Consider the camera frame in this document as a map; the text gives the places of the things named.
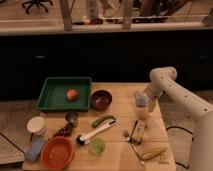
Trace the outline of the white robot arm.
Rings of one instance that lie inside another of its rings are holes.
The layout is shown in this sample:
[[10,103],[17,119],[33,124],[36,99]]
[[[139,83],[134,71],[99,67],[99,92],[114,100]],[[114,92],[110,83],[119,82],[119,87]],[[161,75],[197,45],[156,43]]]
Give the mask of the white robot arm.
[[152,103],[165,92],[196,121],[189,155],[189,171],[213,171],[213,105],[177,84],[174,67],[150,71],[144,93]]

